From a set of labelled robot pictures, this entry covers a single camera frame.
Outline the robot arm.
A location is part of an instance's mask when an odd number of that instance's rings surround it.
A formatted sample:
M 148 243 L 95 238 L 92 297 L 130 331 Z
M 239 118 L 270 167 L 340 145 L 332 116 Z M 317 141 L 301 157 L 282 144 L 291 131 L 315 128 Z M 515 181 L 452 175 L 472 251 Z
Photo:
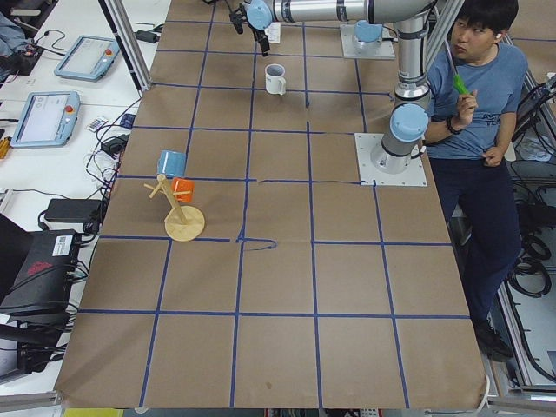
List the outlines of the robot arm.
M 386 23 L 394 26 L 398 39 L 394 111 L 387 133 L 370 151 L 370 162 L 379 171 L 395 175 L 408 167 L 428 125 L 425 57 L 427 19 L 433 7 L 432 1 L 423 0 L 247 1 L 240 3 L 239 18 L 252 30 L 264 55 L 269 51 L 264 30 L 271 23 L 338 21 L 345 57 L 389 59 L 394 51 L 382 33 Z

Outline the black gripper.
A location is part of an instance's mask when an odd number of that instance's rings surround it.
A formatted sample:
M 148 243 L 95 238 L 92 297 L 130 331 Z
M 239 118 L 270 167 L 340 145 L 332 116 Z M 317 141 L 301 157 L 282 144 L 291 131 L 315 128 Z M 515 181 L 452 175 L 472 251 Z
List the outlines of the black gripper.
M 270 44 L 264 30 L 254 29 L 254 39 L 259 44 L 261 52 L 269 52 Z

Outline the person's left hand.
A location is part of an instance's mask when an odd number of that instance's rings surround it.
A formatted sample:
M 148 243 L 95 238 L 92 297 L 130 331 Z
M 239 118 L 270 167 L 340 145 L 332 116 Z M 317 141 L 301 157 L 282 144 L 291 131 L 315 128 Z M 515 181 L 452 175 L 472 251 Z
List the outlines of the person's left hand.
M 504 159 L 505 153 L 506 151 L 499 146 L 494 146 L 485 150 L 481 155 L 483 158 L 483 165 L 489 168 L 500 166 Z

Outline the person's right hand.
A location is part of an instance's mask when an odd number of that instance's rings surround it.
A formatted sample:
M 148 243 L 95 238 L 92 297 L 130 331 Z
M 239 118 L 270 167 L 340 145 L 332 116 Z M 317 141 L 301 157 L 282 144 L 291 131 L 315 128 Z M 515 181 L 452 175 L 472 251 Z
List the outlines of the person's right hand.
M 461 94 L 456 103 L 457 115 L 454 117 L 453 126 L 457 130 L 464 129 L 473 121 L 474 111 L 478 108 L 477 90 L 469 94 Z

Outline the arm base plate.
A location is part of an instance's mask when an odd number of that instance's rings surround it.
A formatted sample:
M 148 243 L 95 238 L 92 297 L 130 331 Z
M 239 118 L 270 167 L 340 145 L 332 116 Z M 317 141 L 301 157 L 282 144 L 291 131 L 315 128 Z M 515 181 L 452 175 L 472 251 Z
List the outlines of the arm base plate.
M 384 25 L 359 21 L 340 26 L 342 54 L 346 58 L 394 60 L 397 37 Z
M 422 153 L 417 145 L 407 156 L 392 156 L 382 147 L 383 134 L 355 133 L 360 183 L 368 186 L 426 187 Z

